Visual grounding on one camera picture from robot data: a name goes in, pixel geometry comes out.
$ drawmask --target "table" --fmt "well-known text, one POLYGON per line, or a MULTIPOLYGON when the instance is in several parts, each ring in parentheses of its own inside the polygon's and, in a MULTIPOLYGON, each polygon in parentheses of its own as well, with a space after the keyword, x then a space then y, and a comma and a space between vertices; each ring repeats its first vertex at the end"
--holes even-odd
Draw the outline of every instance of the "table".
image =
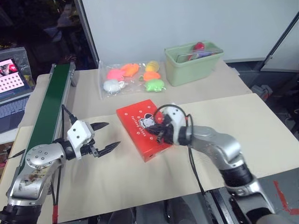
POLYGON ((18 128, 0 134, 0 145, 12 142, 17 137, 18 128))
MULTIPOLYGON (((298 142, 258 96, 250 94, 250 90, 223 61, 217 63, 215 71, 206 79, 180 87, 166 86, 167 91, 163 94, 138 93, 135 98, 129 98, 127 95, 100 101, 97 84, 94 81, 96 76, 96 70, 79 71, 77 88, 70 89, 67 105, 69 108, 72 106, 73 113, 79 119, 89 118, 86 119, 89 122, 110 122, 111 125, 105 127, 105 130, 96 133, 97 147, 100 148, 116 139, 122 140, 122 146, 99 159, 86 156, 81 161, 73 160, 66 164, 59 205, 60 222, 199 192, 187 159, 187 150, 184 147, 166 150, 150 162, 143 163, 128 134, 120 125, 116 115, 113 115, 116 108, 147 98, 151 98, 157 105, 171 101, 177 104, 196 102, 182 105, 182 107, 193 114, 196 124, 217 127, 217 131, 235 136, 244 145, 243 153, 248 159, 248 165, 258 177, 285 171, 298 165, 295 159, 299 156, 296 154, 298 142), (220 97, 230 98, 198 102, 220 97), (249 116, 249 119, 242 119, 243 115, 249 116), (263 120, 264 124, 255 130, 253 119, 263 120), (269 138, 274 138, 275 141, 270 143, 269 138), (291 158, 279 151, 283 146, 287 147, 291 158), (264 148, 266 149, 262 157, 257 160, 251 150, 261 151, 264 148), (271 158, 273 160, 269 159, 272 163, 265 169, 264 157, 268 155, 269 150, 275 150, 277 154, 273 155, 274 157, 271 158)), ((42 96, 43 91, 40 90, 38 95, 42 96)), ((22 150, 30 138, 34 113, 38 107, 38 103, 32 101, 30 97, 27 103, 27 106, 31 105, 29 109, 32 109, 34 103, 35 111, 33 109, 30 112, 26 108, 26 121, 22 121, 23 127, 19 130, 13 154, 22 150)), ((200 176, 204 180, 204 188, 212 189, 223 186, 218 171, 211 165, 209 159, 198 154, 194 157, 196 166, 201 171, 200 176)), ((11 183, 12 173, 18 160, 16 158, 7 163, 0 183, 0 192, 3 192, 0 194, 0 206, 6 203, 4 192, 11 183)), ((51 207, 51 197, 47 197, 39 223, 51 222, 51 207)))

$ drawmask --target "cartoon print on box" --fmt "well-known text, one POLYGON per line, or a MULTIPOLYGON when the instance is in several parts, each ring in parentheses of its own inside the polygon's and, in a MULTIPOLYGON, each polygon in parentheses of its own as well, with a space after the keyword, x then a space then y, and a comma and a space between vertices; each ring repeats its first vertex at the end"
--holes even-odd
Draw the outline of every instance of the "cartoon print on box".
POLYGON ((154 122, 152 116, 153 115, 151 115, 150 113, 146 113, 144 115, 144 118, 139 120, 140 126, 143 127, 143 128, 153 126, 155 124, 155 122, 154 122))

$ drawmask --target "yellow toy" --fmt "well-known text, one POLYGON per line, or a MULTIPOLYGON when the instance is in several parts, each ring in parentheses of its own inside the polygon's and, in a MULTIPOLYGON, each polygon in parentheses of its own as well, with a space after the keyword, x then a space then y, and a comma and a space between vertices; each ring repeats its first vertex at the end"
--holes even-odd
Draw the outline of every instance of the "yellow toy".
POLYGON ((149 63, 147 63, 147 65, 145 66, 145 71, 154 71, 157 72, 159 71, 159 63, 156 61, 150 61, 149 63))

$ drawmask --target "plastic bag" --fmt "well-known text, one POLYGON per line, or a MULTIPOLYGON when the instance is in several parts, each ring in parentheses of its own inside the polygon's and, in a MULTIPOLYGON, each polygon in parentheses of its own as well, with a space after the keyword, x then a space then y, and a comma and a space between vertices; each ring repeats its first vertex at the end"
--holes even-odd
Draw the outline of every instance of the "plastic bag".
POLYGON ((159 74, 159 63, 155 61, 107 66, 100 62, 98 84, 101 99, 120 94, 165 90, 164 80, 161 80, 159 74))
POLYGON ((0 51, 0 61, 13 58, 18 69, 24 76, 32 76, 25 48, 11 48, 0 51))

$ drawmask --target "white toy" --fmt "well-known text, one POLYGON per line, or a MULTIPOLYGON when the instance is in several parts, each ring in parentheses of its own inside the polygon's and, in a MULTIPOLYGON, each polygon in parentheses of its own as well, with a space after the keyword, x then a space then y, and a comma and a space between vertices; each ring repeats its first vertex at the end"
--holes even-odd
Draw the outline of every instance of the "white toy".
POLYGON ((110 79, 104 82, 104 90, 109 93, 117 93, 121 89, 125 88, 128 83, 125 83, 124 81, 117 81, 116 79, 110 79))

